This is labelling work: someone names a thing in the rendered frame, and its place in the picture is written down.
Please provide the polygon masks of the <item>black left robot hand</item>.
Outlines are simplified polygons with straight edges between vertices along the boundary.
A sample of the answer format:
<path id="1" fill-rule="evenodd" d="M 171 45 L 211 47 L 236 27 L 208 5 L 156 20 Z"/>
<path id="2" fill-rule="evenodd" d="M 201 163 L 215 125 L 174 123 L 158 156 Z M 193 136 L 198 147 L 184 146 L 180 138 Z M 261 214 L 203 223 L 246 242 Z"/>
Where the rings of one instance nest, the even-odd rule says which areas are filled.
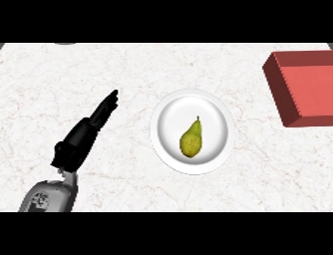
<path id="1" fill-rule="evenodd" d="M 101 100 L 91 115 L 82 118 L 64 138 L 54 145 L 54 157 L 50 165 L 63 171 L 75 172 L 90 153 L 99 131 L 118 104 L 118 91 L 112 91 Z"/>

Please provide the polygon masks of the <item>white oval plate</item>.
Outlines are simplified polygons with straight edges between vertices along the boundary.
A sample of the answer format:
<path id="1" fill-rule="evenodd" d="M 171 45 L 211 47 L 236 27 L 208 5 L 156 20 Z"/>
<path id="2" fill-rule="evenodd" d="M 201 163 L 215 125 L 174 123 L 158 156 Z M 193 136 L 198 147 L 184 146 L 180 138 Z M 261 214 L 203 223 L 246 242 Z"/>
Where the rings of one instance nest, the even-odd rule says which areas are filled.
<path id="1" fill-rule="evenodd" d="M 201 90 L 169 93 L 153 111 L 150 140 L 172 170 L 192 175 L 215 170 L 235 141 L 232 116 L 218 98 Z"/>

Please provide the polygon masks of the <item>red open box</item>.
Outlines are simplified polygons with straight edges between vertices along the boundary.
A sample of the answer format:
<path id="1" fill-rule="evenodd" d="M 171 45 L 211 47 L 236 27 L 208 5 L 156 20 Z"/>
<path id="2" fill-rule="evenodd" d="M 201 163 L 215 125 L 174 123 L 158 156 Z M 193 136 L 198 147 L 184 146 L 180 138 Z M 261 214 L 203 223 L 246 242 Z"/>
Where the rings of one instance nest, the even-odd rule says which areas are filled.
<path id="1" fill-rule="evenodd" d="M 333 50 L 272 52 L 261 70 L 282 125 L 333 127 Z"/>

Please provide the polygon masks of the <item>yellow-green pear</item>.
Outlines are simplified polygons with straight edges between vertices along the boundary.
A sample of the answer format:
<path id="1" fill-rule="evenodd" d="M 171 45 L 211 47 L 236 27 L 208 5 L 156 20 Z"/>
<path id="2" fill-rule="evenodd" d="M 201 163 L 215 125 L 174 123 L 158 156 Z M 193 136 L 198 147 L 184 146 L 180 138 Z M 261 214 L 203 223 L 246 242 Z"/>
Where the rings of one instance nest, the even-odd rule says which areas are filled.
<path id="1" fill-rule="evenodd" d="M 195 120 L 180 136 L 178 150 L 186 157 L 195 157 L 201 150 L 201 123 Z"/>

